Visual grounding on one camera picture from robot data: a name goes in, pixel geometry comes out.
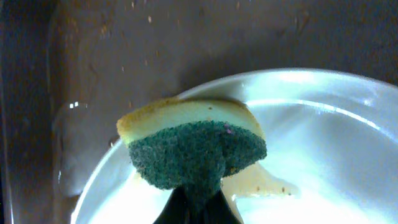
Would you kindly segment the green yellow sponge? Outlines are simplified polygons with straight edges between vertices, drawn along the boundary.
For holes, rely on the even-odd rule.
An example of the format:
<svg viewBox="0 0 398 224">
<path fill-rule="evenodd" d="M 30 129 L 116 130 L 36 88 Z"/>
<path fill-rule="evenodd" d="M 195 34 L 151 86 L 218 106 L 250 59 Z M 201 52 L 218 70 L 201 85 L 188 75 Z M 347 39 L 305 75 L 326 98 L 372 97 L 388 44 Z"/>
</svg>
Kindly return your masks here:
<svg viewBox="0 0 398 224">
<path fill-rule="evenodd" d="M 158 189 L 185 192 L 199 213 L 235 175 L 267 156 L 264 133 L 241 103 L 167 98 L 122 116 L 117 132 L 133 166 Z"/>
</svg>

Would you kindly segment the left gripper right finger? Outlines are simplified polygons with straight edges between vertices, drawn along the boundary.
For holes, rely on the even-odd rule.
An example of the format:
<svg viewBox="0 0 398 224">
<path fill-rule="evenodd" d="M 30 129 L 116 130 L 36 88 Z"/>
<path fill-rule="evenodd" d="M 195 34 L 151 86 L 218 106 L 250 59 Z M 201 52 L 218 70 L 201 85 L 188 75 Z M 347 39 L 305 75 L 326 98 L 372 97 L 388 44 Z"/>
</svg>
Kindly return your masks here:
<svg viewBox="0 0 398 224">
<path fill-rule="evenodd" d="M 202 224 L 241 224 L 231 211 L 221 190 L 207 201 L 201 213 L 201 222 Z"/>
</svg>

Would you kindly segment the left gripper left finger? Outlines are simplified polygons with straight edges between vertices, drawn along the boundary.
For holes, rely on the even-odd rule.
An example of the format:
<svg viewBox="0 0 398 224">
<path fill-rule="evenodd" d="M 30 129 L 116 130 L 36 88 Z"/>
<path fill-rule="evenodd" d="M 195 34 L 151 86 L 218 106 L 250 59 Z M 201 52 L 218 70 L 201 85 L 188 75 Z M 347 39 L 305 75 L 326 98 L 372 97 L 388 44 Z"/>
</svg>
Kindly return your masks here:
<svg viewBox="0 0 398 224">
<path fill-rule="evenodd" d="M 176 188 L 172 191 L 164 209 L 154 221 L 154 224 L 189 224 L 190 209 L 184 189 Z"/>
</svg>

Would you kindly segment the white plate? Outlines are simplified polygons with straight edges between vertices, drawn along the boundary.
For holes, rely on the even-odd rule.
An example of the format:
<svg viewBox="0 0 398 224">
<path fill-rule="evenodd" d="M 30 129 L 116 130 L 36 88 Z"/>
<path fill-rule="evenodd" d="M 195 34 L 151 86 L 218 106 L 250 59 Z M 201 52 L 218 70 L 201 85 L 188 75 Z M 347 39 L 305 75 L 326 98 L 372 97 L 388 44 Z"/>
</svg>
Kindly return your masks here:
<svg viewBox="0 0 398 224">
<path fill-rule="evenodd" d="M 232 98 L 262 126 L 284 196 L 234 195 L 245 223 L 396 223 L 397 87 L 349 73 L 277 69 L 215 80 L 182 98 Z"/>
</svg>

